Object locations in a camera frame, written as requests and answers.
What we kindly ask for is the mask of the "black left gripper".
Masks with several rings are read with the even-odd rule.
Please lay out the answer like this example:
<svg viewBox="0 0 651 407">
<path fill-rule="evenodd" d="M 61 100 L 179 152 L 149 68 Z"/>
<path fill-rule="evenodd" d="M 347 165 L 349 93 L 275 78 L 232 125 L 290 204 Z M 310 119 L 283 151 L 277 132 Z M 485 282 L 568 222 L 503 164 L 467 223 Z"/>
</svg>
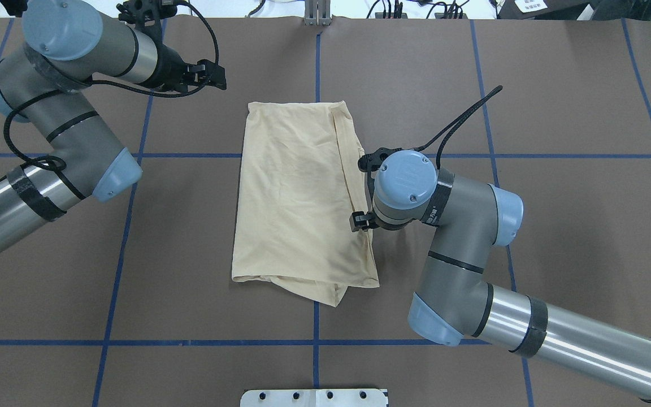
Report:
<svg viewBox="0 0 651 407">
<path fill-rule="evenodd" d="M 204 23 L 214 43 L 214 61 L 186 63 L 177 51 L 163 42 L 162 23 L 187 7 Z M 219 63 L 219 44 L 212 26 L 188 1 L 124 1 L 116 6 L 119 21 L 130 25 L 135 40 L 133 60 L 119 75 L 124 81 L 157 93 L 197 93 L 211 86 L 227 90 L 225 68 Z"/>
</svg>

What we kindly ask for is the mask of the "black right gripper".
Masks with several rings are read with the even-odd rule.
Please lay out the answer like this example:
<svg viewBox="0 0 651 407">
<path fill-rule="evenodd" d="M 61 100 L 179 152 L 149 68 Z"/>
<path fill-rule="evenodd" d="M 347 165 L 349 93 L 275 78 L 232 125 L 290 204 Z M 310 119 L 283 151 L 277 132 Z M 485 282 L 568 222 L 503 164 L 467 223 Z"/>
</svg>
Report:
<svg viewBox="0 0 651 407">
<path fill-rule="evenodd" d="M 350 226 L 352 232 L 359 232 L 362 230 L 372 230 L 377 228 L 382 228 L 384 230 L 399 230 L 400 225 L 391 223 L 385 220 L 384 217 L 377 215 L 375 209 L 373 209 L 373 196 L 375 193 L 375 176 L 373 172 L 377 172 L 383 165 L 390 155 L 395 154 L 395 152 L 400 151 L 398 149 L 387 149 L 381 147 L 371 154 L 362 155 L 358 162 L 358 169 L 360 172 L 365 174 L 365 185 L 368 191 L 369 203 L 371 208 L 368 212 L 364 211 L 354 211 L 350 217 Z"/>
</svg>

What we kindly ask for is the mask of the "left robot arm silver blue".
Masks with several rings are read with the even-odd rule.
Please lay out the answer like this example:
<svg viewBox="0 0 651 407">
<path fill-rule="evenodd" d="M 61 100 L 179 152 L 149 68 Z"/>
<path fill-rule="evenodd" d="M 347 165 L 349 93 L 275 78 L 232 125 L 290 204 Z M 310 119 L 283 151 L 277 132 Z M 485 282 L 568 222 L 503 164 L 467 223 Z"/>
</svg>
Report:
<svg viewBox="0 0 651 407">
<path fill-rule="evenodd" d="M 25 42 L 0 60 L 3 139 L 20 164 L 0 178 L 0 253 L 93 196 L 105 202 L 142 168 L 83 95 L 93 85 L 180 98 L 225 90 L 214 29 L 186 1 L 125 1 L 116 19 L 85 1 L 4 1 Z M 214 60 L 186 63 L 163 42 L 162 21 L 189 8 Z"/>
</svg>

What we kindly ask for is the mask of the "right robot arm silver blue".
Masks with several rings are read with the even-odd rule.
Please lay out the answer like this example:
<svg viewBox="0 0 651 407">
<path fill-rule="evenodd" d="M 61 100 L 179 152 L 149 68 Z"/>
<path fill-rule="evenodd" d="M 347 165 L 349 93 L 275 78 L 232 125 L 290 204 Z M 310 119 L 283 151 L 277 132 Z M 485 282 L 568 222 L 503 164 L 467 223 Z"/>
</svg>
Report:
<svg viewBox="0 0 651 407">
<path fill-rule="evenodd" d="M 420 149 L 358 161 L 373 207 L 354 229 L 433 230 L 409 324 L 478 339 L 651 406 L 651 159 L 443 162 Z"/>
</svg>

